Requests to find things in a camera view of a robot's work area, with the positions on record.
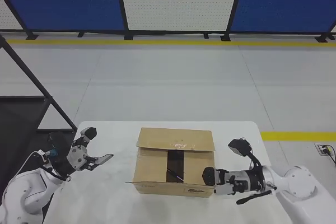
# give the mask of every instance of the floor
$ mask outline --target floor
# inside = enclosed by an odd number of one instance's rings
[[[22,36],[8,34],[10,38]],[[185,39],[135,39],[149,38]],[[203,40],[195,36],[189,40],[195,39]],[[233,36],[232,40],[315,42],[312,37]],[[336,48],[29,44],[13,48],[77,125],[84,120],[252,120],[261,131],[336,132]],[[0,95],[39,93],[1,50]],[[40,126],[68,127],[53,108]],[[336,149],[335,142],[330,144]],[[319,156],[313,142],[265,142],[265,146],[273,165],[305,165],[336,199],[334,164]]]

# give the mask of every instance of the white table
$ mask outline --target white table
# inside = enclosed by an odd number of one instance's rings
[[[237,206],[248,195],[212,195],[210,198],[139,194],[132,184],[141,127],[211,130],[216,147],[216,168],[247,170],[250,160],[234,154],[227,144],[245,137],[264,165],[270,161],[257,125],[253,122],[82,122],[97,128],[88,145],[90,156],[113,153],[94,171],[75,172],[72,180],[53,197],[44,223],[292,223],[275,196],[253,199]]]

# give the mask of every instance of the label on box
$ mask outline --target label on box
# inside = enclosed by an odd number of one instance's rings
[[[190,194],[207,194],[208,192],[205,190],[201,189],[194,189],[194,188],[184,188],[185,193],[190,193]]]
[[[145,185],[140,185],[141,187],[144,187],[144,188],[155,188],[156,186],[154,186],[154,185],[147,185],[147,184],[145,184]]]

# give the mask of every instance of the cardboard box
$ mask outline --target cardboard box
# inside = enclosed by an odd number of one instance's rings
[[[142,194],[209,197],[202,173],[214,167],[214,142],[208,130],[142,128],[133,184]]]

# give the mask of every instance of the yellow stripe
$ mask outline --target yellow stripe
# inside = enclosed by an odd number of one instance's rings
[[[7,40],[10,44],[61,44],[61,45],[216,45],[216,46],[318,46],[336,47],[336,43],[318,42],[257,42],[257,41],[188,41],[188,40]]]
[[[264,141],[336,142],[336,132],[261,132]]]

